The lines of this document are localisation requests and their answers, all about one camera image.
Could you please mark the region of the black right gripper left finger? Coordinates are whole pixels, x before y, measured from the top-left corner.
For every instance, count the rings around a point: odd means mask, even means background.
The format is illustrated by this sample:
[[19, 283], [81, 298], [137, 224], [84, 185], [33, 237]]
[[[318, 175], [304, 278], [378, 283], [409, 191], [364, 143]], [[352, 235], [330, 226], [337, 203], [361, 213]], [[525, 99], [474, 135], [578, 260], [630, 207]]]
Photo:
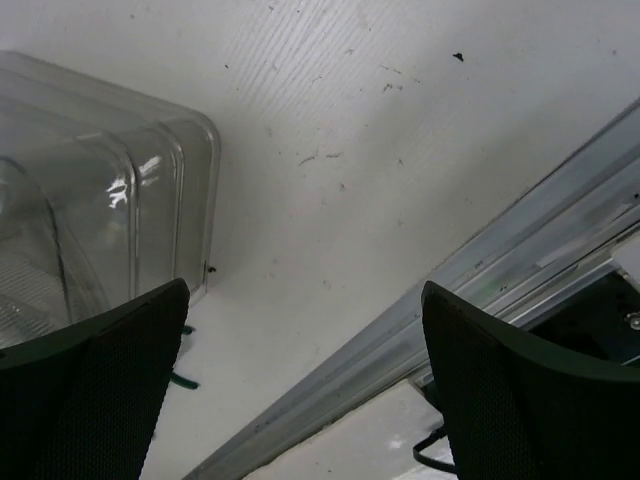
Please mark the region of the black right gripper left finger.
[[2, 478], [139, 478], [189, 300], [186, 283], [172, 280], [2, 349]]

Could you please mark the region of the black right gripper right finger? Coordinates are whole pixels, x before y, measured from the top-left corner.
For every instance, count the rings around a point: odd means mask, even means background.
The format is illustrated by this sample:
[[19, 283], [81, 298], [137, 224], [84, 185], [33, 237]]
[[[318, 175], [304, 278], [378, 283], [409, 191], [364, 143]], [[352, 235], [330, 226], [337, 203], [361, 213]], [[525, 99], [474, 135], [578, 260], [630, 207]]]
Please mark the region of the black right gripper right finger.
[[558, 346], [433, 281], [422, 329], [459, 479], [636, 479], [639, 371]]

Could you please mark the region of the green stubby screwdriver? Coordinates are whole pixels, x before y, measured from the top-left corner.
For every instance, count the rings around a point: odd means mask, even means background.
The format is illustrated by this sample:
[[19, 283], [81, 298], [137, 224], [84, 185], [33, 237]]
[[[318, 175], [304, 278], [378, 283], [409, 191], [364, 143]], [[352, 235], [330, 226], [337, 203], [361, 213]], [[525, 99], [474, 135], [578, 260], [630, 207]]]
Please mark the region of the green stubby screwdriver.
[[[196, 329], [190, 325], [185, 325], [182, 327], [182, 336], [183, 337], [189, 337], [191, 336], [194, 332], [196, 331]], [[197, 381], [188, 379], [178, 373], [176, 373], [175, 371], [172, 371], [170, 374], [170, 381], [187, 390], [197, 390], [200, 387], [200, 384]]]

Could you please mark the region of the clear plastic organizer case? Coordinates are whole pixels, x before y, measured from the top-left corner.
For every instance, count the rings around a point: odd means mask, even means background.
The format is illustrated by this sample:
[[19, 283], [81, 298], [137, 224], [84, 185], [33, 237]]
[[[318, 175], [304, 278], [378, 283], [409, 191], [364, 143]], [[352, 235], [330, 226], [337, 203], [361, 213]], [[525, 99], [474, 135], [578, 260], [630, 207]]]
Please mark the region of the clear plastic organizer case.
[[204, 114], [1, 54], [1, 344], [173, 279], [206, 290], [221, 142]]

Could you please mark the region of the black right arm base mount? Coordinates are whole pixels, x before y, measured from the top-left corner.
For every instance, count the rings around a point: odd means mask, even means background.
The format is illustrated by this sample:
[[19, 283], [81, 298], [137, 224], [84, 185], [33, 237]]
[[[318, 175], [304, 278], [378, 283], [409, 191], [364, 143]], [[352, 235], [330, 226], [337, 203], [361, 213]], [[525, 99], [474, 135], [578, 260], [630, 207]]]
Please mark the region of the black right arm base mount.
[[[604, 275], [520, 329], [572, 351], [639, 371], [639, 294], [619, 274]], [[441, 413], [434, 378], [425, 395]], [[421, 457], [452, 463], [448, 440], [430, 438], [438, 428], [414, 446], [412, 453], [418, 463], [422, 464]]]

